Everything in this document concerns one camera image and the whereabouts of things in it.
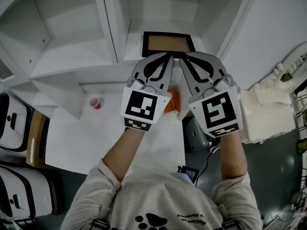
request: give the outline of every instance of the paw print logo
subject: paw print logo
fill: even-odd
[[[149,223],[149,229],[148,230],[167,230],[166,227],[163,227],[167,223],[167,219],[156,216],[155,214],[146,214],[146,218]],[[147,224],[143,222],[144,218],[142,216],[137,216],[135,218],[137,222],[139,222],[139,229],[144,230],[147,229]]]

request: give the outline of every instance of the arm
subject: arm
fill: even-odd
[[[239,132],[221,137],[222,180],[240,177],[248,171],[248,163],[242,147]]]
[[[126,175],[145,132],[129,128],[105,155],[104,162],[119,182]]]
[[[144,136],[143,131],[126,130],[106,156],[88,173],[79,188],[61,230],[89,229],[93,220],[107,218],[120,182],[124,178]]]
[[[243,230],[262,229],[260,212],[250,187],[247,161],[239,132],[221,137],[222,182],[213,188],[212,199],[223,204],[229,217]]]

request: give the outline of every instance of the white cabinet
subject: white cabinet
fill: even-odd
[[[221,57],[249,0],[106,0],[119,62],[142,59],[144,31],[189,34],[196,51]]]
[[[0,51],[32,79],[117,63],[104,0],[5,0],[0,5]]]
[[[222,58],[250,1],[0,0],[0,82],[49,117],[79,119],[81,85],[125,82],[145,31],[189,34]],[[172,86],[181,78],[174,68]]]

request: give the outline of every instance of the gray shirt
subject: gray shirt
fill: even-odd
[[[101,215],[108,215],[111,230],[219,230],[228,218],[243,230],[262,229],[248,173],[220,182],[210,199],[169,174],[131,176],[122,187],[102,160],[89,171],[61,229],[90,229]]]

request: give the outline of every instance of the strap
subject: strap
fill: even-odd
[[[221,213],[221,215],[222,215],[224,220],[226,220],[226,221],[230,220],[228,212],[227,212],[227,210],[226,210],[226,208],[225,208],[225,206],[223,204],[219,205],[217,208],[220,211],[220,213]]]
[[[96,219],[92,222],[92,227],[90,230],[108,230],[109,228],[109,223],[105,222],[104,220]]]
[[[222,223],[222,227],[223,229],[228,229],[228,230],[241,230],[240,226],[239,226],[239,222],[237,220],[228,220],[228,221],[224,221]]]
[[[110,224],[107,219],[109,217],[110,210],[101,208],[98,219],[92,222],[90,230],[108,230],[110,229]]]

